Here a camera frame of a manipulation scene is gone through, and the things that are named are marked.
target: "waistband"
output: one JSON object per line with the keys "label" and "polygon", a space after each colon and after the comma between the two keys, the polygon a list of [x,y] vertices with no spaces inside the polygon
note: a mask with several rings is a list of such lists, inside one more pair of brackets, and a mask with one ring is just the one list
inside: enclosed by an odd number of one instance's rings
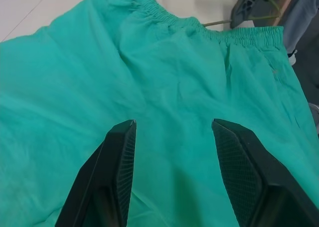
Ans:
{"label": "waistband", "polygon": [[176,29],[192,26],[195,31],[212,40],[242,45],[283,47],[284,29],[281,26],[237,28],[219,32],[206,29],[194,17],[179,18],[169,13],[156,0],[135,0],[135,2],[156,21],[165,22]]}

